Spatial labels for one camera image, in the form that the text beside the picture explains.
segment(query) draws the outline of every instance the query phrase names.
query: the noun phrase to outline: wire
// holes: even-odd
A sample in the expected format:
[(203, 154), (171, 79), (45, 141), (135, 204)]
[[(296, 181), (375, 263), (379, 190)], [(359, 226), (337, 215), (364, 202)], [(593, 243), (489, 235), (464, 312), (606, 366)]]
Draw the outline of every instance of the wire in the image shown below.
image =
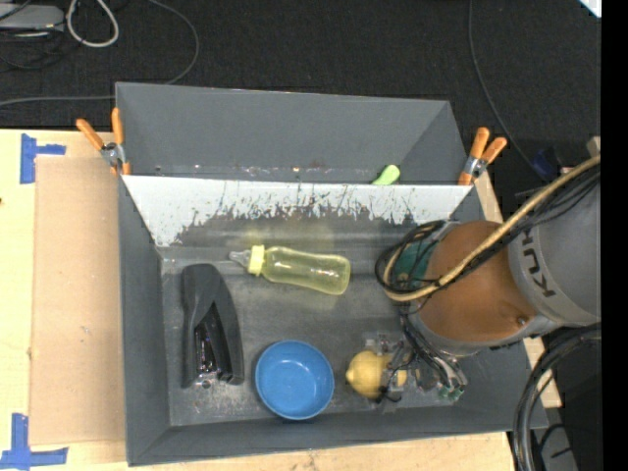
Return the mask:
[(468, 23), (469, 23), (468, 37), (469, 37), (469, 49), (471, 51), (471, 60), (473, 61), (473, 67), (475, 69), (476, 76), (478, 77), (478, 80), (480, 81), (480, 85), (482, 86), (482, 90), (484, 91), (484, 95), (486, 96), (487, 101), (489, 102), (489, 105), (491, 105), (491, 109), (493, 110), (493, 113), (495, 114), (497, 121), (501, 125), (501, 128), (505, 132), (506, 136), (508, 136), (508, 140), (512, 143), (512, 146), (517, 150), (517, 152), (519, 152), (519, 154), (521, 155), (525, 163), (535, 172), (535, 174), (539, 178), (541, 178), (543, 183), (546, 183), (547, 182), (546, 178), (540, 173), (540, 171), (535, 167), (532, 161), (528, 158), (528, 156), (525, 154), (521, 146), (519, 146), (519, 143), (517, 142), (517, 140), (512, 137), (512, 133), (508, 130), (506, 124), (501, 118), (501, 115), (497, 111), (497, 106), (495, 104), (495, 101), (493, 101), (493, 97), (489, 93), (486, 82), (484, 81), (484, 77), (482, 76), (482, 72), (480, 71), (480, 65), (478, 63), (478, 58), (475, 53), (475, 46), (473, 45), (473, 0), (469, 0), (469, 22)]
[(391, 384), (393, 383), (394, 376), (397, 374), (397, 372), (404, 368), (407, 369), (407, 367), (410, 366), (410, 364), (415, 359), (416, 359), (416, 352), (413, 350), (412, 353), (410, 354), (410, 358), (407, 361), (405, 361), (404, 363), (392, 369), (391, 375), (389, 376), (389, 380), (386, 382), (386, 385), (380, 387), (380, 395), (375, 399), (376, 402), (379, 403), (384, 398), (387, 399), (388, 401), (392, 401), (393, 403), (399, 403), (401, 401), (401, 398), (403, 397), (402, 395), (400, 395), (397, 398), (389, 396), (389, 391), (391, 390)]
[(192, 56), (191, 61), (187, 65), (187, 68), (185, 68), (185, 70), (183, 70), (176, 77), (174, 77), (174, 78), (172, 78), (172, 79), (170, 79), (170, 80), (168, 80), (166, 82), (166, 84), (177, 83), (179, 80), (181, 80), (183, 77), (185, 77), (189, 73), (189, 71), (194, 67), (194, 65), (196, 64), (196, 60), (198, 59), (198, 53), (200, 52), (200, 40), (198, 38), (198, 33), (196, 32), (196, 28), (189, 21), (189, 19), (186, 18), (179, 11), (173, 9), (172, 7), (168, 7), (166, 4), (162, 4), (161, 2), (158, 2), (157, 0), (146, 0), (146, 1), (150, 2), (153, 5), (156, 5), (157, 7), (161, 7), (162, 9), (165, 9), (168, 12), (171, 12), (171, 13), (175, 14), (176, 16), (178, 16), (179, 18), (181, 18), (185, 22), (185, 24), (189, 27), (190, 31), (192, 32), (192, 35), (194, 36), (194, 55)]
[[(429, 283), (414, 291), (395, 291), (393, 289), (384, 287), (386, 295), (397, 302), (408, 302), (410, 300), (422, 298), (428, 296), (439, 289), (443, 289), (446, 286), (454, 283), (459, 278), (465, 269), (477, 268), (479, 266), (478, 261), (486, 261), (490, 256), (495, 254), (490, 249), (495, 247), (503, 247), (504, 242), (498, 244), (503, 239), (512, 240), (516, 237), (516, 234), (520, 233), (524, 228), (529, 227), (528, 215), (535, 214), (535, 208), (541, 207), (542, 213), (547, 213), (555, 209), (552, 207), (552, 203), (548, 202), (549, 199), (560, 190), (564, 190), (565, 187), (572, 181), (577, 180), (581, 175), (584, 175), (589, 170), (594, 169), (601, 162), (601, 156), (592, 157), (591, 159), (583, 162), (582, 164), (573, 168), (569, 173), (558, 177), (552, 183), (549, 183), (539, 192), (533, 195), (526, 203), (523, 204), (506, 222), (501, 224), (491, 235), (489, 235), (483, 242), (480, 243), (471, 253), (469, 253), (464, 259), (462, 259), (455, 267), (449, 270), (446, 274), (440, 276), (435, 282)], [(396, 251), (389, 262), (386, 265), (384, 275), (382, 277), (384, 283), (389, 283), (390, 272), (394, 266), (394, 263), (400, 255), (399, 251)]]
[[(196, 28), (190, 22), (190, 20), (188, 18), (186, 18), (182, 13), (180, 13), (176, 9), (173, 9), (172, 7), (169, 7), (169, 6), (165, 5), (165, 4), (162, 4), (161, 2), (158, 2), (157, 0), (146, 0), (146, 1), (152, 3), (153, 5), (161, 7), (162, 9), (165, 9), (168, 12), (171, 12), (171, 13), (175, 14), (176, 16), (178, 16), (179, 18), (181, 18), (187, 24), (189, 29), (191, 30), (192, 36), (194, 38), (194, 54), (192, 56), (191, 61), (189, 62), (187, 67), (185, 67), (185, 69), (180, 74), (178, 74), (174, 78), (171, 78), (170, 80), (164, 82), (166, 85), (170, 85), (170, 84), (176, 83), (179, 80), (181, 80), (194, 67), (194, 65), (196, 64), (196, 61), (198, 59), (199, 52), (200, 52), (200, 40), (198, 38), (198, 33), (196, 32)], [(16, 105), (16, 104), (19, 104), (19, 103), (31, 103), (31, 102), (41, 102), (41, 101), (104, 101), (104, 100), (112, 100), (112, 99), (115, 99), (114, 95), (100, 95), (100, 96), (33, 96), (33, 97), (14, 98), (14, 99), (8, 99), (6, 101), (0, 101), (0, 108), (5, 107), (5, 106), (10, 106), (10, 105)]]
[(114, 29), (112, 37), (109, 40), (106, 40), (104, 42), (90, 42), (89, 40), (84, 39), (75, 31), (74, 25), (72, 24), (72, 18), (75, 14), (75, 10), (77, 9), (77, 3), (79, 2), (79, 0), (72, 0), (72, 2), (70, 2), (70, 7), (68, 8), (68, 12), (66, 13), (66, 24), (68, 26), (68, 32), (78, 42), (80, 42), (80, 44), (86, 45), (87, 47), (109, 47), (110, 45), (116, 43), (116, 41), (118, 40), (118, 37), (120, 36), (120, 27), (118, 26), (118, 21), (116, 20), (114, 13), (111, 12), (111, 9), (109, 9), (109, 7), (104, 2), (104, 0), (95, 0), (95, 1), (98, 3), (98, 5), (100, 5), (102, 10), (105, 11), (105, 14), (111, 21), (111, 25), (113, 26), (113, 29)]
[(17, 14), (19, 11), (21, 11), (22, 9), (24, 9), (25, 7), (27, 7), (28, 5), (30, 5), (30, 2), (32, 2), (32, 0), (25, 0), (22, 4), (20, 4), (17, 7), (14, 7), (13, 9), (11, 9), (9, 12), (3, 14), (2, 16), (0, 16), (0, 22), (10, 18), (11, 16)]
[(602, 342), (602, 324), (571, 331), (564, 337), (555, 339), (546, 347), (530, 374), (517, 404), (513, 422), (513, 453), (521, 471), (535, 471), (536, 469), (532, 454), (530, 419), (535, 404), (550, 384), (551, 379), (546, 379), (543, 386), (537, 389), (539, 381), (568, 354), (585, 343), (591, 342)]

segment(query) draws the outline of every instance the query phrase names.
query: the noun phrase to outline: cable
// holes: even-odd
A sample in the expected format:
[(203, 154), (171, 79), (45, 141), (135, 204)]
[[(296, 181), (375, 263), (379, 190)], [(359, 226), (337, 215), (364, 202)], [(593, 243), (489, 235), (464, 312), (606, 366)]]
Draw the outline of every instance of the cable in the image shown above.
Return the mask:
[(517, 142), (517, 140), (512, 137), (512, 133), (508, 130), (506, 124), (501, 118), (501, 115), (497, 111), (497, 106), (495, 104), (495, 101), (493, 101), (493, 97), (489, 93), (487, 85), (484, 81), (484, 77), (482, 76), (482, 72), (480, 71), (480, 65), (478, 63), (478, 59), (475, 54), (475, 46), (473, 45), (473, 0), (469, 0), (469, 22), (468, 23), (469, 23), (468, 24), (468, 37), (469, 37), (469, 49), (471, 51), (471, 60), (473, 61), (473, 67), (475, 69), (475, 73), (478, 77), (478, 80), (480, 81), (480, 85), (482, 86), (482, 90), (484, 91), (484, 95), (486, 96), (487, 101), (489, 102), (489, 105), (491, 105), (491, 109), (493, 110), (493, 113), (495, 114), (497, 121), (501, 125), (501, 128), (505, 132), (506, 136), (508, 136), (508, 140), (512, 143), (512, 146), (519, 152), (519, 154), (521, 155), (523, 160), (526, 162), (526, 164), (535, 172), (535, 174), (539, 178), (541, 178), (543, 183), (545, 183), (547, 181), (546, 178), (539, 172), (539, 170), (535, 167), (532, 161), (524, 153), (523, 149), (519, 146), (519, 143)]
[[(511, 231), (520, 232), (522, 230), (520, 225), (517, 225), (522, 220), (526, 219), (529, 214), (533, 213), (535, 208), (543, 204), (548, 204), (548, 199), (555, 194), (558, 190), (564, 189), (570, 182), (578, 179), (581, 175), (587, 171), (595, 168), (601, 162), (601, 156), (592, 157), (591, 159), (583, 162), (582, 164), (573, 168), (569, 173), (558, 177), (552, 183), (549, 183), (539, 192), (533, 195), (526, 203), (523, 204), (506, 222), (501, 224), (491, 235), (489, 235), (480, 245), (469, 253), (462, 261), (460, 261), (449, 272), (440, 276), (437, 281), (429, 283), (419, 289), (410, 292), (400, 292), (389, 288), (384, 288), (386, 295), (397, 302), (408, 302), (417, 298), (428, 296), (439, 289), (446, 287), (453, 283), (463, 271), (476, 262), (478, 257), (485, 255), (489, 249), (493, 248), (498, 242), (505, 238)], [(382, 280), (388, 284), (390, 279), (391, 270), (399, 257), (400, 252), (396, 251), (389, 262), (386, 264)]]
[(66, 25), (68, 26), (68, 32), (78, 42), (80, 42), (82, 45), (86, 45), (87, 47), (109, 47), (110, 45), (115, 43), (118, 40), (118, 37), (120, 36), (120, 28), (118, 26), (118, 21), (116, 20), (116, 17), (114, 16), (113, 12), (111, 12), (111, 9), (109, 9), (107, 4), (103, 0), (95, 0), (95, 1), (98, 3), (98, 5), (100, 5), (102, 10), (105, 11), (105, 14), (109, 17), (109, 20), (111, 21), (111, 24), (114, 28), (113, 36), (109, 40), (106, 40), (104, 42), (90, 42), (89, 40), (84, 39), (75, 31), (74, 25), (72, 24), (72, 17), (75, 13), (75, 10), (77, 9), (77, 3), (79, 2), (79, 0), (72, 0), (72, 2), (70, 2), (70, 7), (68, 8), (68, 12), (66, 13)]
[(530, 419), (532, 410), (541, 393), (550, 384), (547, 379), (540, 389), (537, 384), (543, 376), (554, 368), (562, 359), (585, 343), (602, 342), (602, 324), (595, 324), (586, 329), (571, 331), (550, 343), (528, 378), (523, 393), (517, 404), (513, 422), (513, 453), (520, 471), (535, 471), (532, 455)]
[(14, 14), (17, 14), (19, 11), (21, 11), (22, 9), (24, 9), (25, 7), (27, 7), (28, 5), (30, 5), (30, 2), (32, 2), (32, 0), (25, 0), (24, 3), (20, 4), (17, 7), (14, 7), (13, 9), (11, 9), (9, 12), (3, 14), (2, 16), (0, 16), (0, 22), (6, 20), (7, 18), (10, 18), (11, 16), (13, 16)]
[[(169, 6), (165, 5), (165, 4), (162, 4), (161, 2), (158, 2), (157, 0), (147, 0), (147, 1), (152, 3), (153, 5), (161, 7), (162, 9), (165, 9), (168, 12), (171, 12), (171, 13), (175, 14), (176, 16), (178, 16), (179, 18), (181, 18), (187, 24), (187, 26), (189, 26), (189, 29), (191, 30), (192, 36), (194, 38), (194, 54), (193, 54), (193, 57), (192, 57), (191, 61), (189, 62), (187, 67), (180, 74), (178, 74), (176, 77), (171, 78), (170, 80), (164, 82), (166, 85), (170, 85), (170, 84), (176, 83), (179, 80), (181, 80), (194, 67), (194, 65), (196, 64), (196, 60), (198, 59), (199, 52), (200, 52), (200, 40), (198, 38), (198, 33), (196, 32), (196, 28), (190, 22), (190, 20), (188, 18), (186, 18), (182, 13), (180, 13), (176, 9), (173, 9), (172, 7), (169, 7)], [(39, 101), (104, 101), (104, 100), (111, 100), (111, 99), (115, 99), (115, 96), (114, 95), (101, 95), (101, 96), (34, 96), (34, 97), (14, 98), (14, 99), (8, 99), (6, 101), (0, 101), (0, 108), (5, 107), (5, 106), (19, 104), (19, 103), (30, 103), (30, 102), (39, 102)]]
[(198, 59), (198, 53), (200, 51), (200, 40), (198, 38), (198, 33), (196, 32), (196, 28), (189, 21), (189, 19), (186, 18), (179, 11), (173, 9), (172, 7), (168, 7), (166, 4), (162, 4), (161, 2), (158, 2), (157, 0), (146, 0), (146, 1), (150, 2), (153, 5), (156, 5), (157, 7), (161, 7), (162, 9), (165, 9), (168, 12), (172, 12), (176, 16), (179, 16), (179, 18), (181, 18), (185, 22), (185, 24), (189, 27), (189, 29), (192, 32), (192, 35), (194, 36), (194, 55), (192, 56), (192, 59), (189, 62), (189, 65), (187, 65), (187, 68), (185, 68), (185, 70), (183, 70), (176, 77), (172, 78), (171, 80), (168, 80), (166, 82), (166, 85), (172, 84), (172, 83), (177, 83), (179, 80), (181, 80), (183, 77), (185, 77), (189, 73), (189, 71), (194, 67), (194, 65), (196, 64), (196, 60)]

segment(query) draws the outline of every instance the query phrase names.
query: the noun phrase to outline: black stapler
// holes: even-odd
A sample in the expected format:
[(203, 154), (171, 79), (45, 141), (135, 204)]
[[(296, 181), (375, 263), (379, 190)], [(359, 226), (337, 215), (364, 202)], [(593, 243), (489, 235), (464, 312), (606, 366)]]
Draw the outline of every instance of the black stapler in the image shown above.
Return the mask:
[(225, 280), (210, 264), (183, 269), (183, 387), (216, 379), (244, 382), (236, 308)]

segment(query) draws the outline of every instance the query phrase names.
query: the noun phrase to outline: black cable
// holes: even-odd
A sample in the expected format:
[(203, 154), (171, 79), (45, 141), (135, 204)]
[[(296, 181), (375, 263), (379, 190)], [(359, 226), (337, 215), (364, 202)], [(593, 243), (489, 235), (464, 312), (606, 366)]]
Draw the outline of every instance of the black cable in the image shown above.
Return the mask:
[(194, 65), (196, 64), (196, 60), (198, 59), (198, 53), (200, 51), (200, 40), (198, 38), (198, 33), (196, 32), (196, 28), (194, 27), (194, 25), (189, 21), (188, 18), (186, 18), (182, 13), (180, 13), (179, 11), (173, 9), (172, 7), (168, 7), (166, 4), (162, 4), (161, 2), (158, 2), (157, 0), (146, 0), (147, 2), (150, 2), (153, 5), (156, 5), (157, 7), (161, 7), (162, 9), (165, 9), (169, 12), (172, 12), (173, 14), (175, 14), (176, 16), (179, 16), (179, 18), (181, 18), (185, 24), (189, 27), (189, 29), (192, 32), (192, 35), (194, 36), (194, 55), (192, 56), (191, 61), (189, 62), (189, 65), (187, 65), (187, 68), (185, 68), (185, 70), (183, 70), (180, 74), (178, 74), (176, 77), (168, 80), (166, 82), (166, 85), (168, 84), (172, 84), (172, 83), (177, 83), (179, 80), (181, 80), (183, 77), (185, 77), (187, 75), (187, 73), (194, 67)]
[(402, 398), (401, 395), (397, 398), (389, 396), (389, 391), (391, 390), (391, 384), (393, 383), (394, 376), (397, 374), (397, 372), (403, 368), (407, 368), (408, 366), (410, 366), (410, 364), (412, 364), (412, 362), (415, 359), (416, 359), (416, 352), (412, 351), (412, 354), (410, 354), (410, 359), (408, 359), (405, 363), (402, 363), (399, 366), (396, 366), (392, 369), (391, 375), (389, 376), (389, 380), (386, 382), (386, 385), (380, 387), (380, 395), (375, 399), (375, 402), (379, 403), (384, 398), (387, 399), (388, 401), (392, 401), (393, 403), (399, 403), (401, 401), (401, 398)]
[[(186, 18), (179, 11), (177, 11), (176, 9), (173, 9), (172, 7), (167, 6), (166, 4), (162, 4), (161, 2), (158, 2), (157, 0), (146, 0), (146, 1), (152, 3), (153, 5), (161, 7), (162, 9), (165, 9), (175, 14), (179, 18), (181, 18), (189, 26), (189, 29), (191, 30), (193, 38), (194, 38), (194, 54), (191, 61), (180, 74), (164, 82), (164, 84), (170, 85), (181, 80), (194, 67), (194, 65), (196, 64), (196, 60), (198, 59), (198, 54), (200, 52), (200, 40), (198, 38), (198, 33), (196, 32), (196, 28), (194, 27), (194, 25), (189, 21), (188, 18)], [(105, 100), (112, 100), (112, 99), (115, 99), (115, 96), (111, 94), (109, 95), (103, 94), (100, 96), (33, 96), (33, 97), (14, 98), (14, 99), (8, 99), (6, 101), (0, 101), (0, 108), (5, 107), (5, 106), (19, 104), (19, 103), (31, 103), (31, 102), (38, 102), (38, 101), (105, 101)]]
[(17, 7), (14, 7), (13, 9), (11, 9), (9, 12), (3, 14), (2, 16), (0, 16), (0, 22), (10, 18), (11, 16), (17, 14), (19, 11), (21, 11), (22, 9), (26, 8), (28, 5), (30, 5), (30, 2), (32, 2), (32, 0), (25, 0), (23, 3), (21, 3), (20, 5), (18, 5)]
[(543, 183), (546, 183), (547, 179), (539, 172), (539, 170), (535, 167), (532, 161), (524, 153), (523, 149), (519, 146), (519, 143), (517, 142), (517, 140), (512, 137), (512, 133), (508, 130), (506, 124), (501, 118), (501, 115), (497, 111), (497, 106), (495, 104), (495, 101), (493, 101), (493, 97), (489, 93), (487, 85), (484, 81), (484, 77), (482, 76), (482, 72), (480, 71), (480, 65), (478, 63), (478, 59), (475, 54), (475, 46), (473, 45), (473, 0), (469, 0), (468, 38), (469, 38), (469, 49), (471, 51), (471, 59), (473, 61), (473, 67), (475, 69), (475, 73), (478, 77), (478, 80), (480, 81), (480, 85), (482, 86), (484, 95), (486, 96), (487, 101), (489, 102), (489, 105), (491, 105), (491, 109), (493, 110), (493, 113), (497, 121), (499, 122), (504, 133), (508, 137), (508, 141), (512, 143), (512, 146), (519, 152), (519, 154), (521, 155), (523, 160), (526, 162), (526, 164), (535, 172), (535, 174), (543, 181)]
[(602, 324), (569, 331), (564, 337), (559, 337), (551, 342), (539, 358), (539, 362), (530, 374), (521, 394), (513, 422), (513, 453), (521, 471), (535, 471), (531, 446), (530, 418), (541, 393), (550, 383), (550, 379), (547, 379), (544, 385), (537, 389), (539, 380), (568, 354), (585, 343), (596, 341), (602, 341)]

